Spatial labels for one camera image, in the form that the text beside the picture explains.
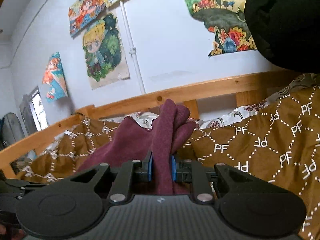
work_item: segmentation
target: brown blanket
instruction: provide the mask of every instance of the brown blanket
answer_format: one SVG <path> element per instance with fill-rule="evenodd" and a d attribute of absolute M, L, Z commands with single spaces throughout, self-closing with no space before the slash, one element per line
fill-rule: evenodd
<path fill-rule="evenodd" d="M 51 150 L 18 173 L 17 179 L 48 183 L 72 175 L 96 149 L 110 142 L 118 123 L 84 119 Z"/>
<path fill-rule="evenodd" d="M 242 122 L 194 131 L 179 154 L 208 167 L 223 162 L 292 191 L 307 206 L 300 236 L 320 239 L 320 86 L 288 94 Z"/>

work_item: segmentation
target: wooden bed rail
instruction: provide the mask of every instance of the wooden bed rail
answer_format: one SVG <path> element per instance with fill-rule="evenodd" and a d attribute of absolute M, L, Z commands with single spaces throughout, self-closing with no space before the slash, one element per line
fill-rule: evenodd
<path fill-rule="evenodd" d="M 168 98 L 176 103 L 188 102 L 187 104 L 190 105 L 190 101 L 201 98 L 284 87 L 298 75 L 299 73 L 294 71 L 279 71 L 215 79 L 128 98 L 104 106 L 92 107 L 88 109 L 87 113 L 95 119 L 116 114 L 130 114 L 159 106 Z"/>
<path fill-rule="evenodd" d="M 99 119 L 156 107 L 170 98 L 176 103 L 184 103 L 190 109 L 191 117 L 199 118 L 197 99 L 235 93 L 238 106 L 249 105 L 266 98 L 267 88 L 284 87 L 298 75 L 297 72 L 285 70 L 216 79 L 157 91 L 104 106 L 89 105 L 76 112 L 89 118 Z M 83 116 L 80 114 L 72 115 L 0 151 L 0 169 L 3 170 L 7 178 L 13 178 L 14 172 L 10 166 L 11 162 L 31 150 L 40 154 L 54 141 L 55 136 L 78 124 L 82 118 Z"/>

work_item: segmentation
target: maroon towel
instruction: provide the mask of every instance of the maroon towel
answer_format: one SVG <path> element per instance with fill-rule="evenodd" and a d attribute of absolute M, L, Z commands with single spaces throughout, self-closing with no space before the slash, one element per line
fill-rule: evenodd
<path fill-rule="evenodd" d="M 181 192 L 172 181 L 170 156 L 190 138 L 196 123 L 188 122 L 190 111 L 168 99 L 160 107 L 160 114 L 152 122 L 152 129 L 140 127 L 126 117 L 114 133 L 110 143 L 97 149 L 78 169 L 84 170 L 99 163 L 121 166 L 132 160 L 143 160 L 148 150 L 153 152 L 156 194 L 173 195 Z"/>

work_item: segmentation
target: white wall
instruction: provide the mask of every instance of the white wall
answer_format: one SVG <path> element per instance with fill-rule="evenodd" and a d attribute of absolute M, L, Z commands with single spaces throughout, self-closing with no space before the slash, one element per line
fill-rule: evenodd
<path fill-rule="evenodd" d="M 10 66 L 12 58 L 11 42 L 0 41 L 0 69 Z"/>
<path fill-rule="evenodd" d="M 69 35 L 68 8 L 76 0 L 48 0 L 32 22 L 45 1 L 31 0 L 12 36 L 13 48 L 18 47 L 11 66 L 17 106 L 21 103 L 22 96 L 38 85 L 48 122 L 53 124 L 68 117 L 72 108 L 78 109 L 90 104 L 100 106 L 140 95 L 121 11 L 118 8 L 115 8 L 115 11 L 119 12 L 119 29 L 131 78 L 91 90 L 82 48 L 83 33 L 74 39 Z M 32 24 L 24 34 L 29 22 Z M 60 52 L 69 100 L 62 99 L 49 104 L 44 98 L 46 90 L 41 80 L 49 57 L 56 51 Z"/>
<path fill-rule="evenodd" d="M 23 94 L 30 93 L 37 85 L 44 98 L 46 91 L 41 79 L 45 66 L 52 53 L 60 52 L 70 97 L 51 104 L 43 100 L 49 124 L 67 117 L 73 108 L 90 104 L 100 106 L 140 95 L 119 5 L 112 10 L 118 16 L 131 78 L 91 90 L 82 49 L 83 32 L 75 38 L 69 35 L 68 8 L 75 1 L 31 0 L 12 35 L 12 50 L 16 53 L 11 68 L 17 106 Z M 213 34 L 205 29 L 203 23 L 190 16 L 184 0 L 126 0 L 125 8 L 147 93 L 224 76 L 274 69 L 256 51 L 208 58 Z M 201 34 L 195 37 L 202 49 L 196 50 L 197 44 L 190 36 L 190 30 Z M 203 119 L 228 114 L 234 107 L 236 102 L 233 95 L 199 101 Z"/>
<path fill-rule="evenodd" d="M 12 73 L 10 68 L 0 69 L 0 118 L 7 113 L 17 114 L 12 87 Z"/>
<path fill-rule="evenodd" d="M 20 16 L 30 1 L 4 0 L 0 9 L 0 28 L 4 31 L 1 33 L 0 39 L 4 36 L 11 37 Z"/>

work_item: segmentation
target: bed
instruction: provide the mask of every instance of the bed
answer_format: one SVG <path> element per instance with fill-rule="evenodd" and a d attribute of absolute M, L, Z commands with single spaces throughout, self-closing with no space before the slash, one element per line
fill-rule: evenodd
<path fill-rule="evenodd" d="M 191 118 L 199 119 L 197 99 L 235 93 L 238 106 L 252 105 L 267 97 L 268 88 L 285 87 L 298 75 L 299 73 L 294 71 L 247 74 L 157 91 L 99 107 L 89 105 L 78 109 L 76 114 L 2 150 L 0 152 L 0 169 L 6 178 L 14 178 L 15 173 L 10 166 L 11 162 L 31 150 L 39 155 L 54 141 L 56 135 L 78 124 L 84 116 L 100 119 L 147 111 L 170 98 L 176 103 L 183 103 L 187 106 L 191 112 Z"/>
<path fill-rule="evenodd" d="M 283 89 L 267 97 L 268 88 L 279 87 Z M 199 120 L 196 100 L 225 94 L 236 94 L 238 108 L 214 120 Z M 0 169 L 7 178 L 45 183 L 63 179 L 76 172 L 81 158 L 93 152 L 85 149 L 88 154 L 82 154 L 83 157 L 77 155 L 76 165 L 59 166 L 60 173 L 64 173 L 65 167 L 69 173 L 48 176 L 51 170 L 57 171 L 50 165 L 54 166 L 51 159 L 56 158 L 56 151 L 53 150 L 61 143 L 61 134 L 62 140 L 69 141 L 71 145 L 74 134 L 85 135 L 87 121 L 91 119 L 90 125 L 97 127 L 96 135 L 101 135 L 104 126 L 110 129 L 110 134 L 104 134 L 106 139 L 102 140 L 106 143 L 108 137 L 109 141 L 113 139 L 112 133 L 118 131 L 117 127 L 123 123 L 123 115 L 128 114 L 141 127 L 151 128 L 157 115 L 144 115 L 143 112 L 163 104 L 169 98 L 187 106 L 190 117 L 196 121 L 192 135 L 177 151 L 181 158 L 194 159 L 209 167 L 224 162 L 294 192 L 307 206 L 307 217 L 300 236 L 309 240 L 320 239 L 320 214 L 317 212 L 320 207 L 320 173 L 316 169 L 319 161 L 317 147 L 320 147 L 319 74 L 299 75 L 293 71 L 255 73 L 175 87 L 99 107 L 86 106 L 69 118 L 2 150 Z M 106 119 L 110 116 L 122 117 Z M 81 125 L 84 127 L 82 131 L 79 130 Z M 84 145 L 90 146 L 90 143 L 92 146 L 89 138 Z M 38 155 L 32 164 L 42 160 L 47 166 L 45 172 L 49 173 L 47 176 L 39 173 L 37 177 L 34 170 L 26 166 L 16 176 L 10 163 L 32 150 Z M 68 150 L 59 151 L 59 156 L 63 158 L 74 158 Z"/>

